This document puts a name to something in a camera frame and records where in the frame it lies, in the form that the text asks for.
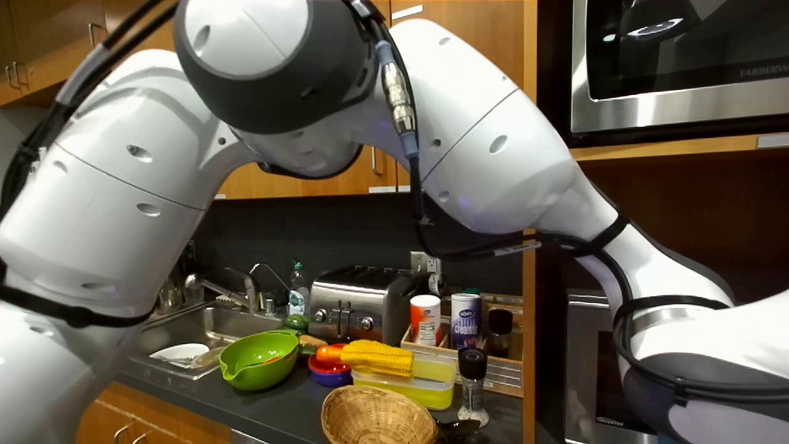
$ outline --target bottle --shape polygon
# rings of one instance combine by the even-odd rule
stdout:
[[[458,369],[463,379],[463,403],[458,420],[473,420],[478,427],[488,424],[488,409],[483,407],[483,380],[488,374],[488,355],[482,348],[462,348]]]
[[[478,339],[478,293],[452,293],[452,348],[477,345]]]
[[[290,269],[290,292],[289,292],[289,316],[306,316],[308,314],[310,288],[304,277],[304,265],[294,263]]]

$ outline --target sink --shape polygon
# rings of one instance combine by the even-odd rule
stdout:
[[[278,318],[258,316],[226,307],[196,307],[172,318],[147,322],[130,345],[130,360],[145,365],[147,371],[199,380],[218,371],[220,354],[252,333],[282,328]],[[202,343],[207,354],[187,365],[166,362],[150,358],[154,354],[172,345]]]

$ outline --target microwave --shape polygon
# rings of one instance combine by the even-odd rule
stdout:
[[[549,0],[537,106],[567,145],[789,132],[786,0]]]

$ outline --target wicker basket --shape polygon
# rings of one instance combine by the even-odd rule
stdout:
[[[321,427],[330,444],[432,444],[433,417],[399,392],[347,385],[326,395]]]

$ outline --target backsplash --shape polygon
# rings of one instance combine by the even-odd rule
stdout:
[[[298,197],[298,201],[218,201],[196,234],[196,268],[226,286],[221,268],[249,269],[262,263],[289,279],[290,265],[308,277],[347,265],[409,269],[420,250],[409,196]],[[521,296],[523,256],[445,263],[445,281],[453,288]],[[262,288],[276,288],[269,271],[257,274]]]

